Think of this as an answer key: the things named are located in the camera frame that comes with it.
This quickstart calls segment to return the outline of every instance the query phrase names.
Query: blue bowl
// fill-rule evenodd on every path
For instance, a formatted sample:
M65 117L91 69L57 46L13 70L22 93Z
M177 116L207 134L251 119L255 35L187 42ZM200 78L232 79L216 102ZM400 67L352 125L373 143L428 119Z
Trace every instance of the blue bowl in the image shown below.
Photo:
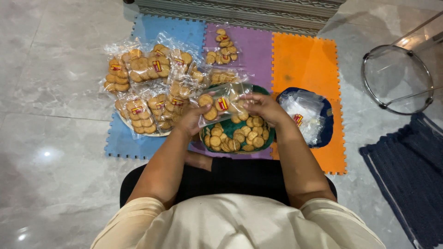
M291 92L296 93L296 92L298 92L298 90L308 91L303 88L289 87L277 96L276 101L280 104L280 99L281 99L282 94L290 94ZM325 127L324 127L322 133L320 134L321 142L316 144L315 146L311 146L308 144L309 148L321 148L321 147L328 145L329 142L331 141L332 133L334 132L334 114L332 113L331 103L329 103L329 101L326 98L323 99L322 102L325 105L323 106L323 109L320 112L320 116L325 118L325 123L324 123Z

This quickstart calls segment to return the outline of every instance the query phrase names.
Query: sticker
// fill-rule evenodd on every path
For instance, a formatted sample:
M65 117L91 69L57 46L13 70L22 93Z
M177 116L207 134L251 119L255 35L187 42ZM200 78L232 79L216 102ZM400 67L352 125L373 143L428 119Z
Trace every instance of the sticker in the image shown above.
M185 64L185 61L184 61L184 60L181 60L181 59L177 59L177 58L175 58L174 61L175 61L176 64L178 64L178 65L180 65L180 66L183 66L183 65Z
M294 116L294 121L297 123L297 126L301 126L302 125L302 123L303 123L302 119L303 119L303 116L300 115L300 114L296 114Z
M157 55L165 56L165 54L162 53L162 52L161 52L160 50L158 50L158 49L157 49L155 52L157 53Z
M143 107L139 106L139 107L136 107L136 108L132 108L131 111L132 111L132 113L134 115L136 115L136 114L139 114L139 113L143 112Z
M226 104L226 100L224 97L217 99L217 102L220 106L220 109L222 109L222 111L225 111L228 109L228 105Z
M179 99L173 98L172 99L172 104L173 105L182 106L183 105L183 100L179 100Z
M157 106L157 109L161 109L162 107L164 107L164 101L158 102L155 106Z
M111 70L113 70L113 71L121 71L121 66L120 65L111 65Z
M161 72L162 71L162 66L160 66L160 62L159 61L154 61L152 63L154 65L154 70L155 72Z

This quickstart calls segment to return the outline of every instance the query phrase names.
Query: person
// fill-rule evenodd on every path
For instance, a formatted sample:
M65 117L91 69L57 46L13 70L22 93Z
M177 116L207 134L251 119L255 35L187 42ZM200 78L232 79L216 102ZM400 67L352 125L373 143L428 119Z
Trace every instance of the person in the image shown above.
M275 128L277 160L211 158L187 151L210 109L191 109L149 162L128 174L121 209L92 249L382 249L380 239L337 203L335 187L295 122L270 96L244 108Z

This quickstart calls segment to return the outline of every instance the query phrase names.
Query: gray floor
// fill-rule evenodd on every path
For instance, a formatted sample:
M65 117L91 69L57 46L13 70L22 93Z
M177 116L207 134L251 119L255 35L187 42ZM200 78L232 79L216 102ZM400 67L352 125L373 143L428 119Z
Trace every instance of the gray floor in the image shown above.
M145 163L105 157L111 101L97 95L106 72L101 46L129 35L136 6L120 0L1 6L1 248L88 248L118 210L125 175ZM409 117L380 110L363 92L361 57L441 10L438 0L349 0L319 34L337 43L346 133L349 173L331 178L340 203L389 249L412 245L357 151ZM398 93L409 89L405 84L383 89ZM443 125L441 100L426 113Z

